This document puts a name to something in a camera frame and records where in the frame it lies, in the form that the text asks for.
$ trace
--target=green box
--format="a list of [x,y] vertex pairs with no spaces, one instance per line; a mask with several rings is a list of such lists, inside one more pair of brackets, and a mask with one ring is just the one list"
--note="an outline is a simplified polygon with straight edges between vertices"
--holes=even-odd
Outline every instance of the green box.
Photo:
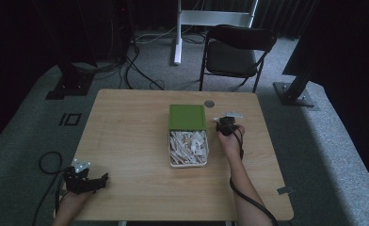
[[203,105],[169,106],[168,153],[173,168],[203,167],[207,164],[209,149],[206,130]]
[[170,105],[169,130],[195,131],[206,130],[203,105]]

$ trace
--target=wooden table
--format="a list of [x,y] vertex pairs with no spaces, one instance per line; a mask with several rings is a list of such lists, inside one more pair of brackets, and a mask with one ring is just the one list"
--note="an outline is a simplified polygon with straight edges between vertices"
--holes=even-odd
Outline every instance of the wooden table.
[[[168,155],[169,105],[204,105],[209,156],[202,168],[173,169]],[[293,217],[281,170],[258,98],[252,93],[102,89],[94,102],[75,158],[89,161],[89,178],[109,173],[107,187],[89,200],[82,220],[236,220],[229,165],[213,118],[244,115],[243,162],[267,209]]]

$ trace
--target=metal base plate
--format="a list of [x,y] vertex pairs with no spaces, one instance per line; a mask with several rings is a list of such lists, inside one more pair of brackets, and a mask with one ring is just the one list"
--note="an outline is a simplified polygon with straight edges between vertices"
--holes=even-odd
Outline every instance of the metal base plate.
[[78,88],[69,89],[64,87],[64,77],[62,76],[55,87],[49,91],[46,100],[63,100],[65,96],[86,96],[90,89],[94,74],[83,76],[78,84]]
[[281,99],[282,105],[297,105],[297,106],[307,106],[310,110],[319,110],[317,104],[311,99],[308,91],[304,89],[299,95],[299,97],[295,100],[287,98],[286,92],[288,88],[291,86],[291,83],[282,83],[282,82],[275,82],[273,86],[276,92]]

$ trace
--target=box lid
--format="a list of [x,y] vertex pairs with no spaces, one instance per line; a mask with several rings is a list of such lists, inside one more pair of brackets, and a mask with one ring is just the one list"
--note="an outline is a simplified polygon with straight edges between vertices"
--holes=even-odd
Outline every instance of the box lid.
[[203,105],[170,105],[169,130],[206,130]]

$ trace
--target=wire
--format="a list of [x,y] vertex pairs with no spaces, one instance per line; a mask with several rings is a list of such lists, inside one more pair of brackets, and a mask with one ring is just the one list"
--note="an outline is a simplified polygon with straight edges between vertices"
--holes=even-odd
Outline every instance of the wire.
[[151,83],[150,83],[150,85],[149,85],[150,89],[155,90],[155,89],[152,87],[152,84],[157,84],[157,82],[160,82],[160,83],[162,84],[161,86],[158,86],[158,85],[157,85],[157,87],[159,87],[161,90],[164,90],[164,89],[165,89],[165,83],[164,83],[164,81],[163,81],[163,80],[161,80],[161,79],[154,80],[153,82],[151,82]]
[[[238,135],[234,132],[234,130],[230,126],[228,126],[228,127],[232,130],[233,135],[236,137],[236,139],[238,141],[238,144],[240,146],[240,158],[243,159],[243,155],[244,155],[244,151],[243,151],[243,134],[241,133],[241,130],[237,128],[236,130],[238,130],[240,132],[240,135],[241,135],[241,138],[239,138]],[[259,204],[257,201],[255,201],[252,198],[248,197],[247,195],[243,194],[241,191],[239,191],[237,189],[237,187],[235,187],[235,185],[234,185],[234,183],[232,181],[232,178],[229,180],[229,184],[231,185],[231,189],[232,189],[232,191],[234,193],[236,193],[243,200],[245,200],[245,201],[253,204],[255,207],[257,207],[262,212],[264,212],[272,220],[273,225],[279,226],[279,223],[276,220],[275,216],[273,216],[272,213],[269,212],[269,210],[267,210],[263,205]]]
[[109,60],[109,57],[111,56],[112,48],[114,47],[114,24],[112,22],[112,18],[110,21],[111,21],[111,45],[108,51],[107,61]]
[[56,210],[56,214],[58,212],[58,209],[59,209],[59,205],[60,205],[60,198],[59,198],[59,189],[61,188],[61,185],[62,185],[62,181],[64,179],[64,176],[61,175],[60,176],[60,179],[58,181],[58,185],[57,185],[57,190],[55,192],[55,210]]
[[238,196],[240,196],[243,200],[253,204],[255,207],[260,209],[262,212],[264,212],[271,220],[273,225],[279,226],[278,221],[275,219],[275,217],[261,204],[259,204],[257,201],[253,200],[252,198],[246,196],[245,194],[241,193],[234,185],[232,178],[230,179],[231,188]]
[[186,38],[186,37],[182,37],[182,40],[184,40],[185,42],[188,42],[188,43],[191,43],[191,44],[204,44],[205,43],[205,35],[200,33],[200,34],[197,34],[199,36],[202,37],[202,40],[192,40],[192,39],[189,39],[189,38]]
[[[55,171],[48,171],[46,169],[43,168],[43,165],[42,165],[42,162],[43,162],[43,158],[49,154],[56,154],[58,156],[58,168],[57,170]],[[49,194],[50,192],[50,189],[52,188],[53,184],[55,183],[57,177],[58,177],[58,174],[60,174],[61,172],[63,172],[64,170],[61,170],[61,167],[62,167],[62,156],[61,156],[61,153],[58,153],[58,152],[49,152],[49,153],[44,153],[40,159],[39,159],[39,162],[38,162],[38,165],[39,165],[39,168],[40,170],[45,173],[45,174],[48,174],[48,175],[55,175],[52,182],[50,183],[50,185],[47,187],[46,189],[46,192],[44,193],[44,195],[42,196],[41,200],[40,200],[40,203],[38,204],[38,207],[35,211],[35,216],[33,217],[33,220],[32,220],[32,225],[35,226],[36,225],[36,221],[38,219],[38,213],[40,211],[40,208],[41,206],[43,205],[43,202],[44,200],[46,199],[46,196]]]
[[133,59],[133,61],[127,56],[126,58],[131,62],[129,64],[129,66],[126,67],[126,70],[125,70],[125,75],[124,75],[124,78],[125,78],[125,82],[126,82],[126,85],[128,85],[128,88],[129,89],[133,89],[133,87],[131,86],[131,84],[129,83],[129,77],[128,77],[128,74],[129,74],[129,70],[131,69],[132,67],[132,64],[133,62],[135,62],[135,60],[137,59],[138,57],[138,54],[140,53],[139,49],[137,46],[135,46],[135,57]]
[[109,78],[111,76],[114,76],[116,73],[120,73],[120,70],[121,70],[121,67],[119,67],[116,71],[114,71],[111,74],[106,75],[104,77],[94,77],[93,80],[103,80],[103,79]]
[[149,80],[150,82],[152,82],[153,84],[155,84],[157,87],[159,87],[161,90],[164,90],[163,87],[161,87],[158,83],[156,83],[154,80],[152,80],[149,76],[147,76],[145,73],[143,73],[135,64],[134,61],[132,61],[129,57],[128,57],[129,62],[131,62],[131,66],[134,66],[135,69],[143,76],[145,77],[147,80]]
[[[196,3],[196,5],[195,5],[191,10],[196,9],[196,7],[200,4],[200,2],[201,2],[201,0],[199,0],[199,1]],[[200,10],[202,10],[202,9],[204,8],[204,4],[205,4],[205,1],[204,1],[204,0],[202,0],[202,5],[201,5]],[[177,27],[177,26],[174,26],[174,27],[172,27],[168,32],[166,32],[166,33],[162,33],[162,34],[143,34],[143,35],[141,35],[141,36],[137,37],[137,38],[136,38],[136,40],[139,40],[139,39],[142,39],[143,37],[148,37],[148,36],[156,36],[156,38],[154,38],[154,39],[152,39],[152,40],[149,40],[149,41],[145,41],[145,42],[137,42],[137,43],[139,43],[139,44],[148,44],[148,43],[151,43],[151,42],[153,42],[153,41],[155,41],[155,40],[161,39],[161,38],[163,38],[163,37],[165,37],[165,36],[169,35],[169,33],[170,33],[172,30],[174,30],[176,27]],[[193,25],[191,25],[191,26],[190,26],[186,31],[182,32],[181,34],[185,34],[185,33],[186,33],[187,31],[189,31],[191,28],[193,28]]]
[[95,73],[106,73],[106,72],[113,72],[116,69],[119,69],[121,67],[121,64],[119,62],[115,62],[100,68],[81,68],[79,66],[75,66],[76,70],[78,70],[79,73],[83,75],[94,75]]

